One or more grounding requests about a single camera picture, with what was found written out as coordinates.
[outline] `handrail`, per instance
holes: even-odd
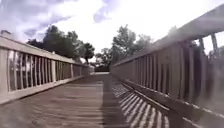
[[[173,34],[167,35],[162,39],[157,40],[147,48],[137,52],[133,56],[129,56],[113,66],[128,62],[138,57],[147,55],[151,52],[161,50],[165,47],[189,40],[202,38],[213,33],[218,33],[224,30],[224,4],[209,11],[202,16],[190,21],[181,28],[174,31]]]
[[[3,104],[89,75],[93,69],[0,35],[0,72]]]
[[[216,34],[223,31],[224,4],[112,65],[111,74],[172,114],[202,127],[222,128],[224,53]],[[204,43],[213,45],[209,55]]]
[[[46,50],[31,46],[29,44],[15,41],[13,39],[10,39],[10,38],[7,38],[7,37],[1,36],[1,35],[0,35],[0,47],[5,48],[5,49],[10,49],[10,50],[15,50],[18,52],[28,53],[31,55],[42,56],[42,57],[46,57],[46,58],[49,58],[52,60],[64,61],[64,62],[84,66],[83,64],[76,63],[71,58],[66,58],[66,57],[48,52]]]

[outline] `cloud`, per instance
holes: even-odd
[[[84,42],[99,52],[110,47],[120,26],[128,24],[137,34],[154,40],[180,27],[222,0],[2,0],[0,29],[15,33],[17,39],[42,39],[54,24],[64,32],[76,31]]]
[[[25,41],[43,27],[68,19],[52,11],[63,0],[2,0],[0,30],[6,29]]]

